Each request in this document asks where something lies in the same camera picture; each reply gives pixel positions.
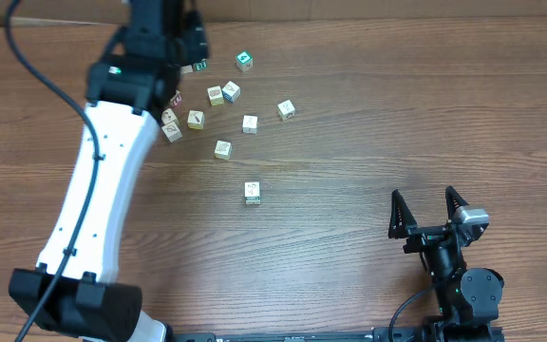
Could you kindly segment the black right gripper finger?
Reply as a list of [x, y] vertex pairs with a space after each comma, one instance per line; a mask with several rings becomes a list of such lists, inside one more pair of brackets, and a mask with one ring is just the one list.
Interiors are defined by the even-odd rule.
[[445, 188], [445, 201], [447, 217], [450, 221], [455, 223], [463, 223], [463, 212], [468, 205], [453, 186], [447, 186]]
[[408, 238], [418, 228], [406, 202], [398, 189], [391, 193], [391, 214], [388, 228], [389, 238]]

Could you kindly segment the wooden elephant block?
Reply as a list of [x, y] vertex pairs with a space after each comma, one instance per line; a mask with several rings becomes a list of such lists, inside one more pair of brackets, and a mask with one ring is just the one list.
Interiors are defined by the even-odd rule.
[[245, 115], [242, 121], [242, 132], [247, 134], [256, 134], [258, 130], [258, 118], [256, 116]]

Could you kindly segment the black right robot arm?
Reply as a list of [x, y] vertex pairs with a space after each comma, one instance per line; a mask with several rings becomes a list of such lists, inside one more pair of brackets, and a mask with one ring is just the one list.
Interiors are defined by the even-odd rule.
[[395, 323], [411, 303], [433, 292], [440, 314], [429, 316], [406, 335], [408, 341], [488, 342], [502, 341], [499, 318], [503, 277], [487, 268], [470, 269], [462, 249], [481, 238], [489, 226], [485, 209], [471, 206], [451, 186], [445, 188], [447, 220], [442, 225], [420, 227], [399, 190], [391, 193], [388, 236], [403, 239], [406, 254], [417, 254], [431, 285], [407, 299], [390, 318], [387, 339], [396, 341]]

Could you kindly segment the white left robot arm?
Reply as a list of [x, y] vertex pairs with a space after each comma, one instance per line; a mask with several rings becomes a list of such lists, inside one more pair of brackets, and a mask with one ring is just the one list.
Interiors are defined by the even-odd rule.
[[90, 66], [84, 123], [60, 216], [31, 270], [15, 269], [9, 296], [27, 325], [85, 341], [170, 341], [146, 314], [139, 287], [118, 282], [124, 220], [141, 166], [183, 67], [209, 55], [194, 2], [141, 0]]

